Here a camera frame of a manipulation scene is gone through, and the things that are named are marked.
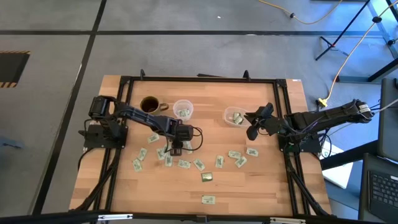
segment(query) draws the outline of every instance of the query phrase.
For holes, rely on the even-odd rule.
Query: keyboard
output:
[[[369,211],[385,222],[396,222],[398,177],[369,171]]]

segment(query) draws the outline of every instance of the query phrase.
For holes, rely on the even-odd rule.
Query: clear plastic cup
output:
[[[251,123],[246,118],[243,117],[243,115],[245,113],[247,113],[247,112],[248,111],[245,110],[245,109],[230,106],[230,107],[226,108],[225,111],[224,111],[224,120],[225,120],[225,122],[227,124],[229,124],[231,126],[234,126],[234,127],[238,127],[238,128],[250,127]],[[240,113],[241,114],[241,117],[243,118],[242,124],[235,124],[234,123],[234,121],[233,121],[234,113]]]
[[[186,110],[186,109],[189,110],[188,116],[178,115],[179,110]],[[193,104],[189,100],[178,100],[177,102],[174,103],[173,112],[174,115],[177,117],[177,119],[188,121],[189,119],[191,119],[191,116],[193,114]]]

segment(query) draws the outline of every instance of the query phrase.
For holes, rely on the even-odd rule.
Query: gray floor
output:
[[[334,4],[310,0],[271,2],[294,9],[306,21],[319,18]],[[379,3],[377,10],[385,4],[382,0],[373,2]],[[100,0],[2,1],[0,29],[91,29],[99,4]],[[256,0],[113,0],[107,3],[100,29],[342,30],[361,5],[344,2],[331,17],[305,26]],[[390,21],[386,27],[393,34],[396,21],[391,19],[390,12],[386,16]],[[365,9],[350,30],[366,30],[371,18]],[[0,88],[0,135],[26,145],[20,150],[4,147],[0,151],[0,180],[6,183],[0,188],[0,216],[28,212],[87,40],[87,36],[0,36],[1,50],[32,51],[17,88]],[[343,38],[338,47],[349,52],[358,40]],[[97,36],[44,212],[68,209],[83,144],[77,131],[87,119],[88,107],[98,93],[103,75],[138,75],[143,68],[148,76],[207,73],[241,77],[243,71],[249,70],[253,78],[298,78],[303,81],[308,108],[314,110],[314,100],[327,95],[345,59],[339,52],[328,52],[318,62],[314,61],[325,48],[318,37]],[[383,39],[367,38],[342,75],[368,76],[392,59]],[[375,105],[380,98],[380,86],[338,83],[328,104],[331,108],[353,98]],[[369,124],[355,124],[334,134],[331,140],[347,150],[376,139],[377,127],[378,117],[375,117]],[[347,215],[339,212],[341,207],[334,207],[333,212],[352,217],[352,213]]]

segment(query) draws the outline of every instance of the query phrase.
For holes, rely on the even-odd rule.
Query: mug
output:
[[[167,103],[159,103],[159,100],[154,96],[147,96],[141,100],[141,110],[145,113],[157,115],[161,111],[165,111],[169,108]]]

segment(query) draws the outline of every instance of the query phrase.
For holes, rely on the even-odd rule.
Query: wooden tabletop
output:
[[[100,95],[116,96],[120,76],[103,78]],[[287,80],[290,104],[293,112],[307,110],[300,80]],[[261,83],[211,83],[211,82],[134,82],[131,105],[139,107],[146,96],[156,96],[170,109],[162,115],[174,116],[172,106],[177,100],[190,100],[194,111],[185,122],[202,128],[202,147],[182,156],[174,157],[173,166],[164,166],[159,161],[156,149],[164,146],[165,138],[148,144],[152,134],[148,127],[129,121],[128,139],[122,150],[111,210],[114,212],[212,214],[212,215],[264,215],[291,216],[289,188],[287,185],[284,158],[279,151],[276,136],[259,136],[255,141],[246,137],[246,129],[234,128],[223,120],[224,110],[229,106],[256,111],[268,102],[275,104],[271,84]],[[200,143],[192,139],[192,147]],[[135,172],[132,161],[140,148],[148,149],[141,162],[143,170]],[[259,151],[259,157],[246,154],[246,148]],[[228,157],[228,151],[239,151],[248,161],[241,168]],[[95,149],[81,162],[70,208],[79,206],[98,181],[104,150]],[[215,167],[216,156],[224,156],[222,169]],[[301,153],[305,183],[314,198],[327,212],[331,212],[325,181],[317,158]],[[190,169],[177,166],[178,160],[200,159],[212,172],[213,181],[202,182],[201,173],[193,164]],[[296,187],[299,210],[302,201]],[[105,187],[101,208],[106,198]],[[215,205],[201,203],[202,195],[216,197]]]

